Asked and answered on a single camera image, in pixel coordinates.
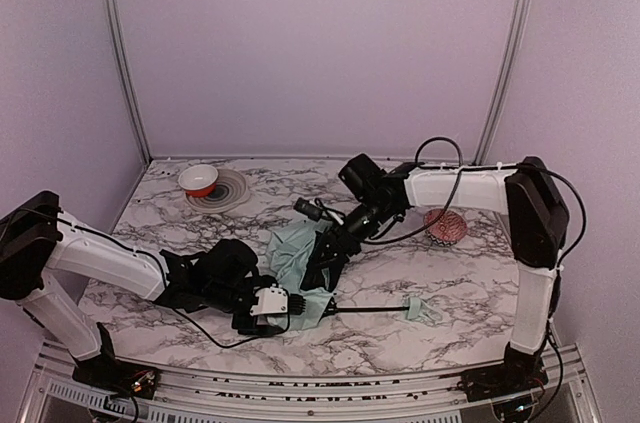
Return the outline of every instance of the black cable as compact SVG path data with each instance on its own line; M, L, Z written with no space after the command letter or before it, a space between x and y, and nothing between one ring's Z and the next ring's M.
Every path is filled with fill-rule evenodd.
M335 313L386 313L389 311L408 311L408 306L353 306L340 307L337 306Z
M322 199L320 199L320 198L315 198L313 200L313 202L315 203L315 205L318 208L320 208L322 210L323 213L326 213L327 215L329 215L329 221L334 221L333 218L331 218L331 215L329 214L329 212L335 213L336 215L341 217L343 220L347 217L346 213L344 213L344 212L342 212L340 210L336 210L335 208L331 208L330 206L325 205L324 201L322 201Z
M138 400L133 395L129 395L129 398L131 398L131 403L133 403L133 408L135 411L135 413L133 414L133 420L131 420L131 423L138 423L138 418L140 417L140 407L138 406Z
M580 196L580 193L578 193L578 190L576 189L576 187L573 186L573 184L567 178L560 175L559 173L556 173L555 171L551 171L551 170L548 170L547 168L540 168L537 166L527 165L523 163L516 163L514 165L503 165L501 167L471 166L471 167L460 168L460 171L464 171L464 172L479 172L479 171L487 171L487 170L490 170L490 171L495 171L495 170L537 171L538 173L543 173L545 175L551 176L552 178L555 178L556 180L561 181L567 188L569 188L571 193L573 193L573 196L575 197L576 201L578 202L578 206L580 207L582 226L580 228L580 233L578 234L574 242L569 246L569 248L567 248L566 251L562 253L562 256L560 256L560 259L558 260L558 263L557 263L557 265L559 266L560 263L562 263L562 261L567 257L567 255L571 253L578 246L578 244L582 241L582 239L584 238L584 235L587 232L587 208L584 204L584 201L582 201L582 197Z
M236 341L235 343L232 343L230 345L224 345L224 344L219 343L218 341L216 341L216 339L213 336L211 336L207 330L205 330L202 326L200 326L193 318L191 318L190 316L185 315L184 313L176 310L175 308L173 309L173 311L175 313L177 313L179 316L181 316L182 318L184 318L185 320L187 320L193 326L195 326L198 330L200 330L200 332L204 336L206 336L207 339L211 343L216 345L218 348L222 348L223 350L230 350L231 348L235 348L236 346L240 346L240 345L243 345L245 343L249 343L250 341L258 340L258 339L261 338L260 336L252 336L250 338L245 338L244 340Z
M180 315L185 320L187 320L193 326L195 326L198 330L200 330L200 332L211 343L213 343L218 348L221 348L223 350L230 350L231 348L235 348L236 346L240 346L240 345L243 345L245 343L249 343L250 341L259 340L259 339L262 339L262 338L268 338L268 336L252 336L250 338L245 338L244 340L240 340L240 341L236 341L235 343L231 343L230 345L224 345L224 344L219 343L218 341L216 341L216 339L213 336L211 336L207 330L205 330L202 326L200 326L193 318L185 315L184 313L181 313L180 311L176 310L175 308L173 309L173 311L175 313L177 313L178 315ZM270 336L282 335L283 333L286 333L287 331L289 331L290 326L291 326L291 315L287 312L287 325L285 326L285 328L281 329L281 331L277 332L276 334L270 335Z
M439 166L423 167L423 169L440 169L440 168L441 167L439 167ZM365 240L362 243L367 244L367 245L386 245L386 244L390 244L390 243L397 243L399 241L403 241L403 240L406 240L408 238L411 238L412 236L415 236L418 233L422 233L423 231L425 231L426 229L430 228L435 223L437 223L438 220L440 218L442 218L444 213L447 211L447 209L449 208L449 205L451 204L451 201L453 200L453 197L455 196L455 192L457 191L458 186L460 184L460 178L462 176L462 173L474 173L474 172L480 172L480 171L496 171L496 170L537 171L538 173L543 173L545 175L551 176L552 178L555 178L555 179L561 181L567 188L569 188L571 193L573 193L573 196L575 197L576 201L578 202L578 206L580 207L580 213L581 213L581 217L582 217L582 226L581 226L581 229L580 229L580 233L578 234L578 236L576 237L574 242L569 246L569 248L567 248L566 251L564 251L562 253L560 258L558 259L558 262L557 262L558 266L567 257L567 255L569 255L569 253L571 253L578 246L580 241L582 241L582 239L584 238L585 233L587 232L587 209L585 207L584 201L582 201L582 197L580 196L580 193L578 193L578 190L575 188L575 186L573 186L573 184L567 178L565 178L564 176L560 175L559 173L556 173L555 171L551 171L551 170L548 170L547 168L540 168L540 167L537 167L537 166L527 165L527 164L523 164L523 163L517 163L517 164L513 164L513 165L503 165L503 166L500 166L500 167L494 165L494 166L469 166L469 167L462 167L462 168L448 167L447 169L456 169L458 171L458 176L456 177L456 181L454 183L453 189L451 190L451 193L449 194L449 198L447 199L447 202L445 203L445 206L444 206L443 210L440 212L440 214L433 221L423 225L422 227L418 228L417 230L414 230L414 231L412 231L410 233L407 233L406 235L399 236L399 237L393 238L391 240L385 240L385 241L368 241L368 240Z
M551 406L551 403L553 403L555 398L558 396L558 393L560 393L560 389L562 388L562 380L564 378L564 362L562 361L562 356L560 355L560 350L558 349L558 345L554 341L552 341L550 334L551 334L551 331L547 333L547 341L549 342L549 345L551 346L551 348L553 348L553 351L558 357L558 363L560 365L560 377L558 378L558 386L556 386L556 389L553 392L553 395L551 395L551 397L547 400L545 405L542 408L540 408L540 411L538 411L535 415L533 415L532 418L529 418L529 422L537 420L540 417L540 415L542 415L547 410L547 408Z
M416 150L416 156L413 159L413 162L417 168L423 168L424 166L419 161L420 153L422 153L422 150L424 150L424 148L430 145L431 143L435 143L436 141L444 141L445 143L449 143L451 146L453 146L456 150L456 153L458 154L458 166L462 166L464 164L464 159L462 158L462 150L460 149L460 145L458 145L456 141L446 136L434 136L433 138L429 138L428 140L424 141Z
M60 223L62 223L64 225L69 226L72 230L73 229L77 229L77 230L83 231L85 233L90 233L92 235L99 236L100 238L104 238L105 240L113 243L114 245L122 248L125 251L128 251L129 253L133 253L133 254L139 253L141 255L148 256L158 266L158 269L160 270L160 275L162 276L162 284L164 285L165 289L167 288L167 277L166 277L166 275L164 273L164 269L162 268L160 260L158 260L158 258L156 258L155 255L153 255L152 253L149 253L148 251L144 251L144 250L134 251L133 248L129 248L128 246L126 246L126 245L122 244L120 241L118 241L116 238L113 238L112 236L109 236L109 235L107 235L105 233L101 233L101 232L96 231L96 230L94 230L92 228L87 228L87 227L80 226L80 225L74 225L73 223L71 223L71 222L69 222L67 220L63 220L62 218L58 218L57 216L47 215L47 214L42 213L40 211L32 210L31 208L21 207L21 208L17 208L16 210L14 210L11 213L11 215L9 216L9 220L7 222L7 226L4 227L4 229L2 230L2 235L0 236L0 248L2 247L1 246L2 240L4 239L9 226L11 226L11 224L13 223L13 220L15 219L15 216L20 212L33 213L34 215L40 216L41 218L45 218L46 220L49 220L49 221L58 221L58 222L60 222Z
M133 403L133 420L131 420L131 423L138 423L138 419L140 418L140 406L138 405L138 399L133 395L133 393L130 390L127 390L117 385L114 385L114 388L120 391L122 395L126 395L126 397L131 400L131 403ZM116 393L115 395L112 395L110 398L119 398L120 396L121 396L120 394ZM105 408L106 403L107 403L107 400L105 400L103 408Z
M365 245L370 245L370 246L389 245L391 243L398 243L400 241L407 240L407 239L409 239L409 238L411 238L413 236L416 236L418 233L422 233L423 231L431 228L433 225L438 223L438 221L440 221L440 219L444 216L444 214L449 209L449 206L451 206L451 202L453 201L453 198L456 195L456 191L458 190L458 186L460 186L460 180L461 179L462 179L462 168L460 168L460 171L458 171L458 175L456 176L456 181L453 183L453 188L451 188L451 193L449 193L449 198L447 198L447 202L444 204L444 207L442 208L442 211L440 211L438 216L436 216L435 219L433 219L429 223L425 223L424 225L422 225L417 230L414 230L414 231L412 231L410 233L407 233L406 235L398 236L397 238L391 238L390 240L384 240L384 241L369 239L369 240L363 240L363 241L361 241L361 243L363 243Z

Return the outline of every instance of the white robotic arm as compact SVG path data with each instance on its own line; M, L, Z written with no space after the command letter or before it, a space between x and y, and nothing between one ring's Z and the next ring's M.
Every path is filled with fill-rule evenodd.
M470 384L465 391L468 390L467 397L473 400L536 385L535 380L546 378L540 366L540 354L547 336L548 319L559 294L557 266L569 212L540 159L528 157L520 164L504 165L504 168L423 169L415 163L403 163L387 173L368 156L356 156L339 173L360 202L351 213L335 218L322 205L314 206L306 200L296 203L296 209L310 218L320 218L326 213L334 220L316 239L302 288L326 285L332 291L342 268L350 257L361 251L362 245L396 243L424 230L426 227L391 240L369 240L381 232L385 222L400 220L411 207L448 204L507 215L519 271L514 329L505 349L504 364L470 374ZM328 284L324 276L326 270L329 271Z
M459 169L411 171L405 180L409 204L414 207L442 207L458 177ZM493 211L509 216L505 179L516 170L462 173L450 206ZM533 355L544 343L551 296L557 271L518 262L518 303L511 334L514 350Z
M283 332L263 316L304 311L302 297L259 274L257 256L239 240L221 240L190 256L129 248L61 211L51 192L1 220L0 235L0 297L16 301L60 340L77 363L74 378L94 386L148 397L156 370L118 361L106 329L79 310L52 270L110 283L175 310L217 308L233 315L240 334L252 336Z

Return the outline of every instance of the white marble surface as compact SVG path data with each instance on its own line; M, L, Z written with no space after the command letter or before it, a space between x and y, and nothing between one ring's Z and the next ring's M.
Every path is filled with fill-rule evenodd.
M236 237L247 242L264 264L270 230L302 219L292 209L299 196L319 196L346 211L355 206L337 179L342 161L224 160L213 163L241 171L251 199L225 215L202 215L187 205L177 184L178 174L194 163L154 161L115 234L139 247L176 253L194 253L222 237ZM431 247L420 235L384 248L367 247L345 268L336 290L342 306L399 305L405 296L419 296L440 321L406 321L400 313L337 315L312 330L221 350L171 310L103 283L89 284L81 309L106 324L118 355L179 367L333 376L499 359L515 314L517 268L494 215L460 213L469 232L457 246ZM412 211L389 236L421 222L421 215ZM191 316L219 341L240 338L227 315L206 309Z

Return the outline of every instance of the metal rail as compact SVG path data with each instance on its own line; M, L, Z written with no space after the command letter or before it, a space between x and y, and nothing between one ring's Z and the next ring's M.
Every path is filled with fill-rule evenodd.
M507 46L502 59L502 66L500 68L496 87L493 91L489 114L487 115L484 130L480 137L480 142L478 143L478 149L476 151L475 158L473 159L473 163L476 165L485 163L487 155L489 154L489 149L491 148L491 143L493 142L496 130L498 129L500 115L504 109L509 81L511 80L513 67L515 65L518 50L520 49L522 36L524 35L524 28L527 22L530 6L531 0L515 0L513 15L511 17L511 27L509 28L509 36L507 38Z
M575 346L561 349L565 382L581 384L586 378ZM555 354L543 354L549 386L557 383L559 365ZM451 369L375 376L311 377L249 375L219 371L181 369L155 365L161 370L152 401L138 400L140 420L177 423L231 423L241 421L462 421L459 411L509 400L528 392L492 401L469 403L456 388L467 365ZM36 362L21 421L41 412L47 395L66 399L113 415L131 415L126 399L110 400L108 392L71 380L73 360L64 347L45 342Z
M120 77L120 84L122 86L125 103L127 105L129 119L131 120L131 126L133 128L140 157L145 164L145 167L148 167L149 163L151 163L151 150L149 149L149 142L147 141L147 136L142 124L138 100L133 88L133 79L131 78L129 63L127 61L127 55L124 48L124 37L122 34L122 27L120 25L118 3L117 0L104 0L104 3L107 12L109 32L111 34L111 43L113 45L118 75Z

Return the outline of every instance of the purple wall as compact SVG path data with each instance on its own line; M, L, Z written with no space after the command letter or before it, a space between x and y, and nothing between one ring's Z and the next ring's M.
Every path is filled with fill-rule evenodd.
M471 158L514 0L118 2L156 155Z
M142 164L102 0L0 0L0 8L0 215L49 188L107 229ZM15 420L40 342L36 325L0 301L2 421Z
M639 138L640 0L533 0L491 160L537 154L584 197L556 327L578 342L606 422L640 414Z

